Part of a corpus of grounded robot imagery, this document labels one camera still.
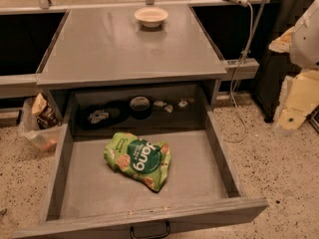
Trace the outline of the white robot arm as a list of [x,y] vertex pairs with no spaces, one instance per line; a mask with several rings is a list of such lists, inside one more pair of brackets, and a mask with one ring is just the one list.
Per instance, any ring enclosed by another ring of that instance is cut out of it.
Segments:
[[295,25],[273,40],[268,49],[288,53],[290,62],[301,68],[288,83],[286,100],[274,126],[276,133],[288,135],[319,106],[319,0],[314,0]]

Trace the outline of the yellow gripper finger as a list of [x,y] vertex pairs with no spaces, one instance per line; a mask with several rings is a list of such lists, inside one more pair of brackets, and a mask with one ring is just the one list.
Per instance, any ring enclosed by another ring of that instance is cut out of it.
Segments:
[[287,76],[282,84],[273,131],[291,134],[319,106],[319,71],[303,69],[296,77]]

